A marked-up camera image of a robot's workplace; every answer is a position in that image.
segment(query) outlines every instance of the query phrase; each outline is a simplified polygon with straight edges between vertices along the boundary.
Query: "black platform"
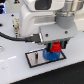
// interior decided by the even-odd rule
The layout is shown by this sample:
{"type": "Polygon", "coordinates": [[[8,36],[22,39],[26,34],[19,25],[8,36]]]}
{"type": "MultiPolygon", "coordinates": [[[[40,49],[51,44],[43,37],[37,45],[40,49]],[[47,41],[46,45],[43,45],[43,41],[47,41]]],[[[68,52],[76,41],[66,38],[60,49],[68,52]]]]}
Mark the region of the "black platform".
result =
{"type": "Polygon", "coordinates": [[[84,84],[84,62],[50,71],[13,84],[84,84]]]}

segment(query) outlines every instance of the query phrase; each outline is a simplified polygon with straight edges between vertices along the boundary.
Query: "screw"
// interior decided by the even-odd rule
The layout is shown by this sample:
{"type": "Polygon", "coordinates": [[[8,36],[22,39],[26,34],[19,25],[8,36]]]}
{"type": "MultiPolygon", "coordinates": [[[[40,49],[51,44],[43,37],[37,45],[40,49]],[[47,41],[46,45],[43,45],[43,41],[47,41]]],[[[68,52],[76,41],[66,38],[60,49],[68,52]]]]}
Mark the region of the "screw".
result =
{"type": "Polygon", "coordinates": [[[0,23],[0,27],[2,27],[2,26],[3,26],[3,24],[0,23]]]}
{"type": "Polygon", "coordinates": [[[48,34],[46,34],[45,36],[48,37],[48,34]]]}
{"type": "Polygon", "coordinates": [[[68,34],[68,31],[65,31],[65,34],[68,34]]]}
{"type": "Polygon", "coordinates": [[[14,15],[12,14],[11,16],[13,17],[14,15]]]}

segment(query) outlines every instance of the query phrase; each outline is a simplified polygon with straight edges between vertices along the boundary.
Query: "cable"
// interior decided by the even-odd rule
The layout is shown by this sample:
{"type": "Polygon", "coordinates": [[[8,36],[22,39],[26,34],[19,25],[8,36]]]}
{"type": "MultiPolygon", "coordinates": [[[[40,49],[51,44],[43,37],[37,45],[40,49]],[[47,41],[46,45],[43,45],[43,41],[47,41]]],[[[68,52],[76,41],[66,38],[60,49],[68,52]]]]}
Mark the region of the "cable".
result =
{"type": "Polygon", "coordinates": [[[15,37],[10,37],[8,35],[5,35],[3,33],[0,32],[0,36],[3,38],[6,38],[8,40],[12,40],[12,41],[25,41],[25,38],[15,38],[15,37]]]}
{"type": "Polygon", "coordinates": [[[41,42],[39,34],[33,34],[30,37],[26,37],[26,38],[15,38],[15,37],[10,37],[0,32],[0,36],[5,39],[12,40],[12,41],[25,41],[25,42],[34,42],[34,43],[41,42]]]}

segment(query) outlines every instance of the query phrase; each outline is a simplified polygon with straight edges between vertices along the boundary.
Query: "white table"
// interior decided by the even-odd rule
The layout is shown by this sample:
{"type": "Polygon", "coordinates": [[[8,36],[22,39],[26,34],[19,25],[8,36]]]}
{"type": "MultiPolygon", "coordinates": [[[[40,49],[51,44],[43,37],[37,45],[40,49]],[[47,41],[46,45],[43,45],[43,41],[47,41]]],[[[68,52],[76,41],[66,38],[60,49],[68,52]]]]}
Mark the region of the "white table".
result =
{"type": "MultiPolygon", "coordinates": [[[[7,35],[15,36],[12,19],[18,17],[19,14],[17,13],[14,14],[14,17],[11,17],[11,14],[0,15],[0,23],[3,24],[3,27],[0,27],[0,31],[7,35]]],[[[79,32],[75,38],[69,41],[66,50],[63,50],[67,59],[35,68],[29,67],[25,53],[44,48],[44,45],[13,42],[0,37],[0,46],[4,48],[4,50],[0,52],[0,84],[13,83],[84,61],[84,32],[79,32]]]]}

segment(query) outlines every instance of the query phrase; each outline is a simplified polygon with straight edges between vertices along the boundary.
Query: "blue block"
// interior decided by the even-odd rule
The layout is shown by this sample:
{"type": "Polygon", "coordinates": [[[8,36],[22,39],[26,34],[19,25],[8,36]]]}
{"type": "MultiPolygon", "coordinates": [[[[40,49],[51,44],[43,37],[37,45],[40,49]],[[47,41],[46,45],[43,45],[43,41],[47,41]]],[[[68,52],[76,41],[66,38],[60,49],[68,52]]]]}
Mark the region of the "blue block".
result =
{"type": "Polygon", "coordinates": [[[43,57],[49,61],[56,61],[59,59],[60,57],[60,53],[51,53],[51,52],[47,52],[46,49],[43,50],[43,57]]]}

